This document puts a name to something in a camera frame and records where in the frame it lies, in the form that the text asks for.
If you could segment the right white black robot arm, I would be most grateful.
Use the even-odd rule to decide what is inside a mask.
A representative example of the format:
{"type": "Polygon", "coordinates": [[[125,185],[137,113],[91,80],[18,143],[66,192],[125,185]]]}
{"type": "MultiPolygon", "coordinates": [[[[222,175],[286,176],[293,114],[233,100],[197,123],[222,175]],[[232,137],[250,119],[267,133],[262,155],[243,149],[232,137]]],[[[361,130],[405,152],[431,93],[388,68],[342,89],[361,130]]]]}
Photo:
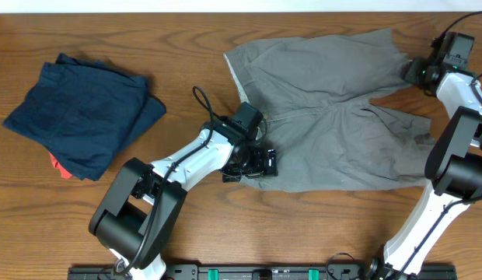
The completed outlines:
{"type": "Polygon", "coordinates": [[[424,167],[427,184],[400,231],[372,259],[367,279],[416,279],[445,230],[482,201],[482,91],[478,78],[459,65],[425,58],[410,61],[404,79],[430,91],[450,121],[424,167]]]}

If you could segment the grey shorts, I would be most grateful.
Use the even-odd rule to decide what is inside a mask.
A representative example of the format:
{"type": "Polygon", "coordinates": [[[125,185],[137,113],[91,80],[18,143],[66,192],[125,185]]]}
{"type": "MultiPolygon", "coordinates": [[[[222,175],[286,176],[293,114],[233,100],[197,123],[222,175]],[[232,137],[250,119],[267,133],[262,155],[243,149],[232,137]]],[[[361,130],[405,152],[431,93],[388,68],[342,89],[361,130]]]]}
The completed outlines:
{"type": "Polygon", "coordinates": [[[254,40],[224,55],[242,101],[267,121],[278,175],[262,191],[388,191],[425,184],[435,141],[426,117],[372,103],[407,87],[388,29],[254,40]]]}

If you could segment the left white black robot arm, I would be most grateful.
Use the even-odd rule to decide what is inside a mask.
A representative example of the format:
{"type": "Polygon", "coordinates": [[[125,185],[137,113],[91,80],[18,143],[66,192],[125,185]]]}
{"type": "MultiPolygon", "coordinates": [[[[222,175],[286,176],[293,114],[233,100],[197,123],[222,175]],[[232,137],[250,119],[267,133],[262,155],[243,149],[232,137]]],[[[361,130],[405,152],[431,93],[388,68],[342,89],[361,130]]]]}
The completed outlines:
{"type": "Polygon", "coordinates": [[[188,191],[208,174],[225,183],[277,175],[276,152],[255,135],[226,126],[203,128],[184,148],[161,160],[128,160],[89,222],[89,231],[116,257],[112,276],[160,279],[161,253],[188,191]]]}

